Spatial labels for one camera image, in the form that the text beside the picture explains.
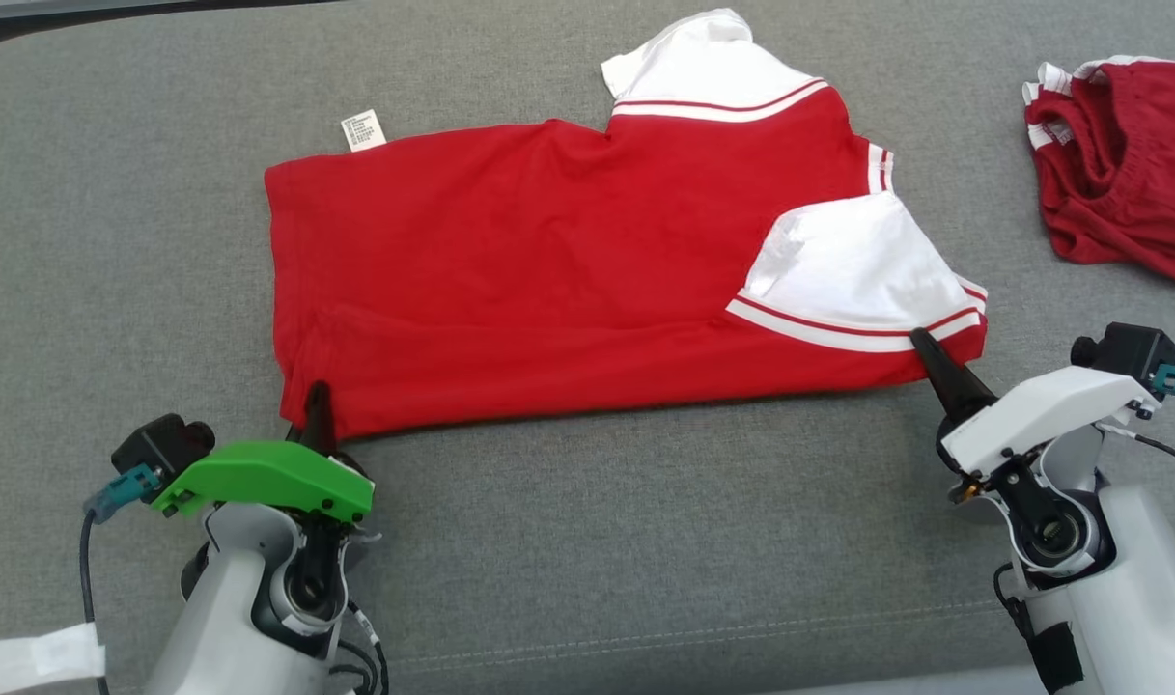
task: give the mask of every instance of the white stripe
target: white stripe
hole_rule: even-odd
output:
[[[1039,87],[1042,87],[1036,82],[1025,82],[1025,87],[1021,88],[1021,96],[1025,98],[1025,106],[1033,105],[1038,101]]]
[[[804,91],[795,94],[790,94],[777,101],[776,105],[764,106],[763,109],[754,111],[725,111],[717,109],[713,106],[691,106],[691,105],[627,105],[622,101],[620,105],[613,107],[615,116],[674,116],[679,119],[697,119],[703,121],[723,121],[723,122],[750,122],[766,119],[767,116],[773,116],[780,111],[787,109],[787,107],[795,105],[803,99],[806,99],[820,89],[828,88],[828,83],[819,82],[813,83]]]
[[[986,300],[985,299],[980,299],[980,296],[974,296],[972,294],[966,294],[966,303],[969,305],[971,307],[973,307],[974,309],[978,309],[979,314],[982,314],[982,315],[986,314]]]
[[[897,172],[897,154],[891,149],[884,151],[887,153],[887,161],[882,163],[882,171],[887,172],[887,191],[894,191],[897,185],[892,183],[892,175]]]
[[[1072,74],[1062,67],[1042,62],[1038,67],[1038,82],[1042,83],[1043,89],[1072,96]]]
[[[822,345],[825,348],[837,348],[837,350],[851,350],[854,353],[905,353],[913,349],[913,342],[911,342],[908,335],[857,335],[815,328],[815,326],[783,320],[780,316],[768,314],[745,302],[739,302],[737,299],[733,302],[728,302],[728,307],[725,310],[738,318],[743,318],[743,320],[754,322],[757,326],[763,326],[767,330],[774,330],[781,335],[804,340],[804,342]],[[969,312],[964,314],[964,316],[956,318],[956,320],[939,326],[939,328],[931,332],[931,335],[941,340],[973,326],[981,326],[981,318]]]
[[[982,296],[989,296],[988,292],[986,292],[986,288],[983,286],[978,285],[976,282],[967,281],[965,278],[961,276],[956,276],[956,281],[961,283],[961,287],[964,287],[965,289],[972,289],[976,292],[976,294],[981,294]]]
[[[880,172],[882,171],[884,162],[884,148],[871,142],[870,145],[870,192],[871,193],[882,193],[884,181],[880,178]]]
[[[760,296],[756,296],[756,295],[751,294],[750,290],[746,290],[746,289],[741,289],[740,292],[738,292],[738,296],[740,296],[741,299],[748,300],[751,303],[759,305],[760,307],[763,307],[765,309],[768,309],[768,310],[772,310],[772,312],[777,312],[777,313],[780,313],[780,314],[785,314],[786,316],[793,316],[794,320],[803,320],[803,321],[817,322],[817,325],[828,326],[830,329],[842,329],[842,330],[913,330],[914,328],[918,328],[918,326],[921,326],[921,325],[918,325],[918,322],[900,322],[900,321],[892,321],[892,322],[871,321],[871,322],[866,322],[866,325],[861,325],[861,322],[857,322],[857,321],[838,320],[838,318],[835,318],[835,316],[833,316],[833,318],[831,318],[828,320],[828,318],[822,318],[822,316],[798,315],[798,313],[795,313],[795,312],[790,312],[787,309],[783,309],[780,307],[777,307],[772,302],[766,302],[766,300],[761,299]],[[966,308],[966,305],[962,303],[961,307],[958,307],[952,313],[954,314],[955,312],[959,312],[959,310],[961,310],[964,308]]]
[[[1033,145],[1034,149],[1046,147],[1054,142],[1054,138],[1047,132],[1047,128],[1042,123],[1033,123],[1029,127],[1029,143]]]
[[[1076,68],[1073,73],[1077,79],[1087,79],[1090,82],[1108,82],[1109,78],[1104,72],[1100,72],[1099,68],[1102,66],[1130,66],[1132,62],[1175,62],[1168,61],[1166,58],[1154,58],[1154,56],[1110,56],[1102,59],[1102,61],[1089,61]]]

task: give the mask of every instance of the white sleeve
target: white sleeve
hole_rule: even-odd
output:
[[[941,339],[986,313],[985,289],[948,268],[891,191],[778,218],[738,299],[728,312],[747,321],[866,353],[909,350],[914,328]]]
[[[602,62],[618,102],[674,101],[748,109],[814,82],[754,44],[733,9],[674,22],[633,52]]]

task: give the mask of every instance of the red stripe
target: red stripe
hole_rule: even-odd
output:
[[[799,325],[803,325],[803,326],[811,326],[811,328],[818,328],[818,329],[822,329],[822,330],[831,330],[831,332],[834,332],[834,333],[847,333],[847,334],[851,334],[851,335],[891,336],[891,338],[906,338],[909,334],[908,330],[862,330],[862,329],[857,329],[857,328],[842,328],[842,326],[828,326],[828,325],[822,325],[822,322],[807,321],[807,320],[803,320],[803,318],[791,316],[791,315],[788,315],[786,313],[777,312],[777,309],[773,309],[772,307],[765,307],[764,305],[760,305],[760,303],[756,302],[752,299],[746,299],[745,296],[741,296],[740,294],[738,294],[737,300],[738,300],[738,302],[741,302],[743,305],[747,305],[747,307],[754,307],[756,309],[759,309],[759,312],[765,312],[767,314],[772,314],[776,318],[781,318],[781,320],[793,321],[793,322],[798,322]],[[945,325],[946,322],[956,321],[956,320],[959,320],[959,318],[961,318],[961,316],[964,316],[966,314],[976,314],[976,313],[978,313],[978,309],[974,308],[974,307],[969,307],[967,309],[961,309],[961,310],[952,314],[951,316],[945,318],[944,320],[939,320],[939,321],[932,322],[931,326],[924,326],[924,328],[926,328],[927,330],[934,330],[936,328],[940,328],[940,326]]]
[[[805,92],[806,89],[814,87],[817,83],[822,83],[822,80],[821,79],[812,80],[812,82],[800,85],[800,87],[790,92],[788,94],[785,94],[784,96],[780,96],[778,99],[772,99],[772,101],[767,101],[766,105],[758,105],[758,106],[720,106],[720,105],[706,105],[706,102],[701,101],[618,101],[618,105],[613,107],[615,109],[617,109],[617,107],[622,106],[699,106],[703,107],[703,109],[759,111],[759,109],[766,109],[767,106],[778,105],[778,102],[785,101],[785,99],[788,99],[790,96],[799,92]]]
[[[879,188],[884,191],[887,191],[887,167],[884,165],[887,163],[888,159],[891,159],[891,153],[884,149],[884,155],[879,159]]]

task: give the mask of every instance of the red shorts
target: red shorts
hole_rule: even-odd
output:
[[[1175,278],[1175,62],[1113,56],[1038,76],[1026,121],[1056,254]]]

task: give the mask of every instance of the couch seam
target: couch seam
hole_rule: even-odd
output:
[[[826,616],[818,619],[799,619],[799,620],[778,621],[778,622],[759,622],[751,624],[727,626],[726,628],[703,628],[703,629],[677,630],[677,633],[637,634],[636,636],[630,636],[630,637],[584,639],[584,641],[578,641],[578,642],[537,643],[537,646],[531,646],[531,647],[512,647],[509,649],[489,649],[483,651],[463,651],[458,653],[458,655],[410,656],[410,659],[405,660],[395,660],[392,664],[394,666],[415,664],[415,663],[427,663],[427,661],[443,661],[443,660],[472,660],[472,659],[481,659],[481,656],[516,655],[519,651],[539,651],[549,649],[577,649],[582,647],[597,647],[602,646],[602,643],[642,642],[646,641],[646,639],[689,637],[689,636],[694,636],[694,634],[744,633],[745,630],[750,629],[786,628],[787,626],[794,626],[794,624],[813,624],[813,623],[831,622],[831,621],[855,621],[855,620],[882,619],[892,616],[908,616],[908,615],[918,615],[918,613],[955,610],[955,608],[975,608],[978,606],[986,606],[994,602],[972,601],[966,603],[946,603],[941,606],[927,606],[924,608],[905,608],[905,610],[899,610],[899,612],[855,613],[855,615],[847,615],[847,616]],[[851,623],[842,627],[861,628],[865,624],[871,624],[871,623]]]
[[[552,653],[552,655],[535,655],[535,656],[517,656],[512,660],[494,660],[494,661],[477,661],[477,663],[469,664],[449,664],[449,666],[437,666],[432,668],[416,668],[416,669],[403,669],[403,673],[408,674],[419,674],[419,673],[437,673],[446,670],[459,670],[469,668],[483,668],[483,667],[498,667],[524,663],[524,661],[539,661],[539,660],[568,660],[573,659],[573,656],[596,656],[596,655],[612,655],[612,653],[618,651],[639,651],[644,649],[665,649],[672,647],[685,647],[694,646],[694,643],[721,643],[721,642],[740,642],[743,639],[768,639],[768,637],[784,637],[790,634],[808,634],[808,633],[830,633],[830,630],[840,629],[853,629],[853,628],[879,628],[880,626],[891,624],[908,624],[913,622],[927,622],[936,620],[951,620],[959,617],[969,616],[982,616],[982,615],[998,615],[1002,613],[999,608],[993,608],[988,612],[967,612],[967,613],[954,613],[954,615],[941,615],[941,616],[921,616],[915,619],[900,619],[893,621],[873,621],[864,623],[851,623],[851,624],[831,624],[822,626],[822,628],[808,628],[808,629],[783,629],[777,630],[777,633],[758,633],[758,634],[730,634],[727,637],[714,637],[714,639],[686,639],[680,642],[665,642],[665,643],[629,643],[624,647],[609,647],[604,649],[592,649],[589,651],[565,651],[565,653]],[[394,661],[392,666],[402,666],[411,663],[414,660],[398,660]]]

